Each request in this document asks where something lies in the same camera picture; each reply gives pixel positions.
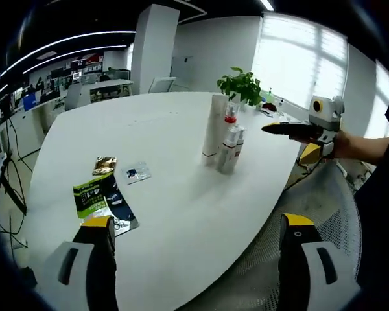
potted plant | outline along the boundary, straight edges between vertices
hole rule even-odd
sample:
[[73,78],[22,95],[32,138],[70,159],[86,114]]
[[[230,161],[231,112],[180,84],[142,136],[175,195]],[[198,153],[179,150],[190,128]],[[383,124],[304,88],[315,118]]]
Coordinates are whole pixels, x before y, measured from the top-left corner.
[[223,76],[217,81],[218,87],[222,94],[229,96],[229,100],[233,100],[237,95],[241,107],[246,104],[250,106],[258,105],[262,97],[260,96],[261,83],[258,79],[253,79],[253,73],[244,73],[241,68],[231,67],[233,71],[237,71],[237,76]]

